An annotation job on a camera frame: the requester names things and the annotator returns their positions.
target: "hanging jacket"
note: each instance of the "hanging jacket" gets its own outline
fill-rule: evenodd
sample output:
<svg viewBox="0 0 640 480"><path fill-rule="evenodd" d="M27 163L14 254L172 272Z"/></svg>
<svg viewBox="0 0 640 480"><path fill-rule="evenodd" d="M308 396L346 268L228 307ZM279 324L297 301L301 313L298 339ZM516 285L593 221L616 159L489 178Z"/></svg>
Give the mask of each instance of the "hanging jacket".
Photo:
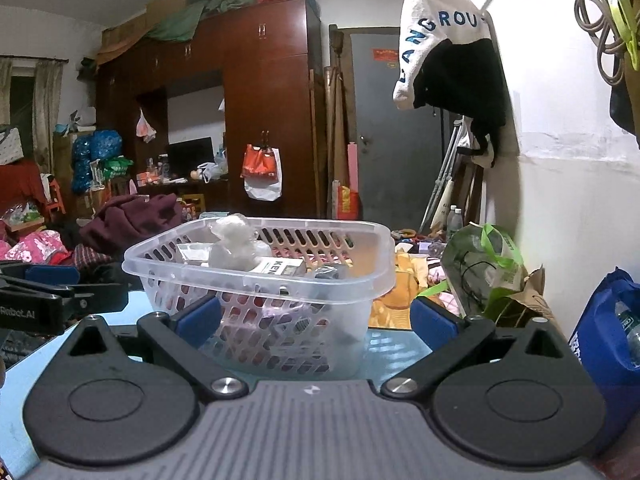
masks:
<svg viewBox="0 0 640 480"><path fill-rule="evenodd" d="M400 18L400 78L394 101L400 109L430 105L472 118L483 155L487 136L498 149L506 121L506 94L490 30L471 0L404 0Z"/></svg>

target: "curtain rod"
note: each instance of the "curtain rod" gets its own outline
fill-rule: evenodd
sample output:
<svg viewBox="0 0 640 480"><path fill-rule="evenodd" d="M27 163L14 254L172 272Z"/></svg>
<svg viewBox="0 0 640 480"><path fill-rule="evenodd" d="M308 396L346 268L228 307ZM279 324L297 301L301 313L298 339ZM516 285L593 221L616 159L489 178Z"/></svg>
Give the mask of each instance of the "curtain rod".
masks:
<svg viewBox="0 0 640 480"><path fill-rule="evenodd" d="M10 56L9 54L0 54L0 58L5 59L34 59L36 61L59 61L60 63L68 63L68 59L58 59L55 57L37 57L37 56Z"/></svg>

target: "silver bolt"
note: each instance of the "silver bolt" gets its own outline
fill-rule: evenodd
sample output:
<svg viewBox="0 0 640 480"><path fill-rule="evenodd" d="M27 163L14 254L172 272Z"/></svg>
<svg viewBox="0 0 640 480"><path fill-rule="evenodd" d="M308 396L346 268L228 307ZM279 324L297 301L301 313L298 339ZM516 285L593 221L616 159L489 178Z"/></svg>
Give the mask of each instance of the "silver bolt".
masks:
<svg viewBox="0 0 640 480"><path fill-rule="evenodd" d="M211 389L217 394L234 395L242 390L242 383L233 377L223 377L213 381Z"/></svg>
<svg viewBox="0 0 640 480"><path fill-rule="evenodd" d="M410 394L418 389L418 383L406 377L394 377L386 382L386 389L395 394Z"/></svg>

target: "white laundry basket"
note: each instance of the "white laundry basket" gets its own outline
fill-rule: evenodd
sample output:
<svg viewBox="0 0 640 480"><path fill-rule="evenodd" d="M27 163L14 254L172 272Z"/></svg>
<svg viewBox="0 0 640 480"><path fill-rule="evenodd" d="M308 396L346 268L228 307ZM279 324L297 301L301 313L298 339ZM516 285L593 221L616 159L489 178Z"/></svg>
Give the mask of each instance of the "white laundry basket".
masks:
<svg viewBox="0 0 640 480"><path fill-rule="evenodd" d="M276 256L308 267L350 265L343 280L283 277L177 263L176 244L213 241L201 219L128 249L123 270L140 276L156 310L174 314L206 294L222 305L220 327L202 351L257 375L337 378L353 374L372 301L395 285L389 229L369 222L249 218Z"/></svg>

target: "wall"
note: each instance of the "wall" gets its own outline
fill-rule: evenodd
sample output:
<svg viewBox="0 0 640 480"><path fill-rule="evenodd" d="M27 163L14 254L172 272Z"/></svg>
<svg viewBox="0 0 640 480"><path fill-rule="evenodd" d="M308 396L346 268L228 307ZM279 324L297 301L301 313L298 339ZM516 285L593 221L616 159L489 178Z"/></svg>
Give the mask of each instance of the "wall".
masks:
<svg viewBox="0 0 640 480"><path fill-rule="evenodd" d="M567 335L607 272L619 266L640 280L640 152L609 117L610 88L573 8L574 0L489 7L513 124L487 173L488 219L515 232L529 269L546 267L545 298Z"/></svg>
<svg viewBox="0 0 640 480"><path fill-rule="evenodd" d="M211 137L213 151L217 152L225 131L225 113L218 110L223 97L222 86L217 86L170 98L169 144Z"/></svg>
<svg viewBox="0 0 640 480"><path fill-rule="evenodd" d="M76 80L77 65L98 50L102 28L41 10L0 6L0 55L69 60L63 71L58 115L58 122L66 124L71 112L92 104L89 85Z"/></svg>
<svg viewBox="0 0 640 480"><path fill-rule="evenodd" d="M322 61L329 65L329 25L350 27L399 27L404 0L316 0L322 21Z"/></svg>

